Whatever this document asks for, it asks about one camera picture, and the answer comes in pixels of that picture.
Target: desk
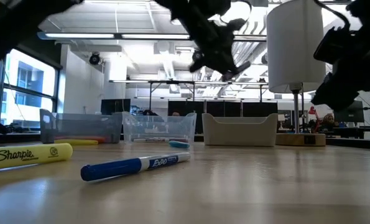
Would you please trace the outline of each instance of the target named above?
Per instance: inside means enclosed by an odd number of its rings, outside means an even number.
[[[370,128],[334,128],[334,135],[341,136],[341,138],[359,138],[364,139],[364,132],[370,131]]]
[[[174,151],[77,147],[68,162],[1,170],[0,223],[370,223],[370,151],[361,149],[196,143],[190,162],[80,179],[85,164]]]

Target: person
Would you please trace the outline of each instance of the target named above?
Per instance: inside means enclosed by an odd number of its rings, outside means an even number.
[[[334,120],[333,114],[329,113],[324,116],[323,121],[320,124],[320,131],[333,131],[333,128],[337,128],[340,125]]]

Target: yellow highlighter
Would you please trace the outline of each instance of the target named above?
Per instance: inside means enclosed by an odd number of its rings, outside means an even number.
[[[0,169],[65,161],[72,154],[73,148],[67,143],[0,147]]]
[[[72,146],[94,146],[99,144],[97,140],[84,140],[84,139],[59,139],[55,140],[56,143],[69,143]]]

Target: table surface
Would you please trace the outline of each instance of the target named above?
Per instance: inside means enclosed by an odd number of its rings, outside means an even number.
[[[370,223],[370,151],[190,148],[171,167],[84,182],[83,165],[177,150],[76,147],[67,162],[0,170],[0,223]]]

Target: blue dry erase marker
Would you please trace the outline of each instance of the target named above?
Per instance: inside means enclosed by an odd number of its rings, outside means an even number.
[[[181,152],[163,156],[146,156],[123,161],[86,165],[81,168],[81,178],[85,181],[92,181],[119,175],[135,174],[145,170],[171,166],[189,159],[190,153]]]

